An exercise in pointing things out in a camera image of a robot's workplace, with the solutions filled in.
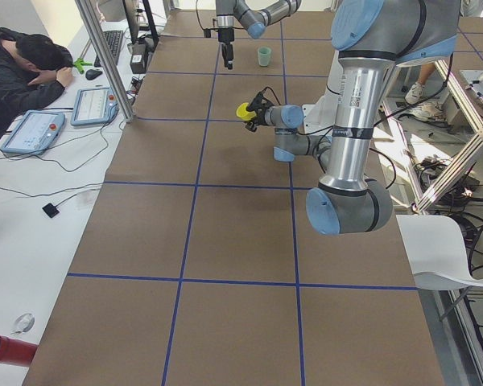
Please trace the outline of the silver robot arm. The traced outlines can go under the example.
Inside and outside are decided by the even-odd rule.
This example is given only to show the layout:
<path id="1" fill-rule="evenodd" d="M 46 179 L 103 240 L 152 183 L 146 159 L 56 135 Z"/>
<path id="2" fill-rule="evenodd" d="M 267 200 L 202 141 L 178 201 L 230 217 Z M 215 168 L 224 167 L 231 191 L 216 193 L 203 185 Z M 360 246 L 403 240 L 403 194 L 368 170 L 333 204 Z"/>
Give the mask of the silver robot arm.
<path id="1" fill-rule="evenodd" d="M 300 0 L 282 0 L 261 10 L 252 10 L 242 0 L 216 1 L 217 34 L 224 67 L 233 69 L 234 20 L 241 24 L 252 39 L 259 39 L 268 26 L 292 16 L 300 8 L 301 3 Z"/>
<path id="2" fill-rule="evenodd" d="M 299 106 L 273 105 L 259 92 L 237 107 L 248 130 L 274 127 L 275 159 L 289 162 L 305 153 L 324 168 L 306 200 L 308 219 L 318 233 L 371 232 L 390 219 L 389 192 L 364 175 L 386 74 L 451 55 L 459 17 L 458 1 L 342 2 L 331 29 L 342 73 L 329 142 L 299 136 Z"/>

